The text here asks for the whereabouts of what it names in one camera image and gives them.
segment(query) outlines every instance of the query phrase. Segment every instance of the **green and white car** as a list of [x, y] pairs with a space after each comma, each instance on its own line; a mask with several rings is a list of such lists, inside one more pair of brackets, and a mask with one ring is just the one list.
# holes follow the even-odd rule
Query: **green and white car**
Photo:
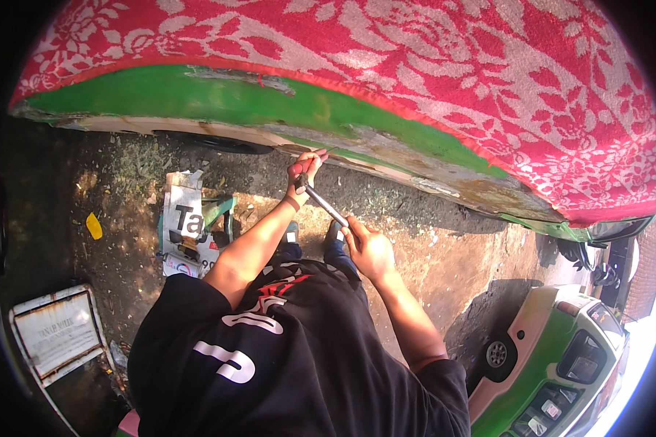
[[532, 289], [507, 333], [485, 347], [485, 376], [469, 397], [473, 436], [563, 436], [594, 402], [628, 334], [584, 291]]

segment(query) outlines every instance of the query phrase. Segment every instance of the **green paint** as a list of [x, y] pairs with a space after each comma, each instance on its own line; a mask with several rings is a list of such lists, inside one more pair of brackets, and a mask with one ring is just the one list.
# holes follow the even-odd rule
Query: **green paint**
[[319, 149], [330, 149], [331, 154], [336, 154], [340, 157], [350, 158], [351, 160], [359, 160], [359, 161], [365, 162], [367, 164], [384, 166], [384, 167], [387, 167], [388, 169], [403, 171], [405, 174], [410, 175], [410, 176], [419, 176], [417, 173], [414, 173], [411, 170], [404, 169], [401, 166], [397, 166], [396, 164], [392, 164], [390, 162], [386, 162], [386, 161], [377, 159], [377, 158], [369, 156], [367, 154], [353, 152], [353, 151], [348, 150], [348, 149], [333, 148], [332, 146], [320, 143], [318, 141], [307, 140], [305, 138], [299, 138], [298, 136], [292, 136], [292, 135], [286, 135], [286, 134], [282, 134], [281, 136], [285, 140], [289, 140], [292, 143], [302, 144], [302, 145], [310, 145], [311, 147], [318, 147]]
[[[547, 367], [561, 361], [566, 347], [576, 333], [574, 318], [556, 308], [551, 310], [542, 335], [511, 388], [498, 396], [472, 424], [472, 437], [499, 436], [510, 428], [547, 381]], [[554, 383], [564, 385], [558, 380]]]
[[537, 233], [542, 233], [556, 237], [557, 239], [578, 241], [580, 243], [593, 240], [590, 237], [590, 232], [587, 228], [572, 228], [569, 226], [568, 222], [563, 223], [550, 223], [550, 222], [541, 222], [539, 220], [531, 219], [521, 219], [513, 215], [500, 213], [498, 214], [500, 218], [504, 218], [507, 221], [522, 224], [524, 227], [531, 229]]
[[368, 126], [394, 136], [414, 152], [505, 178], [453, 135], [400, 118], [353, 97], [284, 79], [294, 96], [271, 87], [232, 79], [192, 77], [181, 65], [129, 68], [27, 99], [38, 110], [124, 117], [187, 118], [240, 126], [287, 124], [357, 139], [352, 126]]

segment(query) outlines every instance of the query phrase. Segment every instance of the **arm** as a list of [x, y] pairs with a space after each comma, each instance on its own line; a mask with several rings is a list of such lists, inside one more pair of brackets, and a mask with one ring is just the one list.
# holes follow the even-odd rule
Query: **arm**
[[348, 228], [342, 229], [350, 257], [384, 301], [403, 358], [411, 370], [415, 373], [433, 361], [447, 359], [440, 333], [396, 271], [389, 239], [354, 217], [348, 217], [348, 222], [359, 239], [359, 244], [356, 244], [352, 232]]
[[294, 191], [292, 182], [299, 173], [306, 171], [313, 186], [313, 178], [327, 157], [321, 156], [322, 153], [325, 150], [303, 153], [289, 166], [289, 187], [285, 197], [270, 214], [224, 249], [214, 267], [204, 276], [204, 281], [226, 296], [232, 309], [236, 309], [245, 290], [267, 265], [292, 217], [308, 200], [307, 194]]

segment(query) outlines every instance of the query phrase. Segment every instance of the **brick wall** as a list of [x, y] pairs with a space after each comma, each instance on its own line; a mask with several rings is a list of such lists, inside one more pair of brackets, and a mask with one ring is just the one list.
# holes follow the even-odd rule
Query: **brick wall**
[[639, 266], [630, 285], [622, 323], [645, 318], [651, 313], [656, 298], [656, 220], [637, 236]]

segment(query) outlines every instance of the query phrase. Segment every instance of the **spray paint can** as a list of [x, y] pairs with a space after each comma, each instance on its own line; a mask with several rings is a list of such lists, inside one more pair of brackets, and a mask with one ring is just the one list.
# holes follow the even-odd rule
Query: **spray paint can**
[[177, 273], [199, 277], [201, 274], [201, 264], [174, 253], [166, 253], [163, 255], [163, 274], [171, 276]]

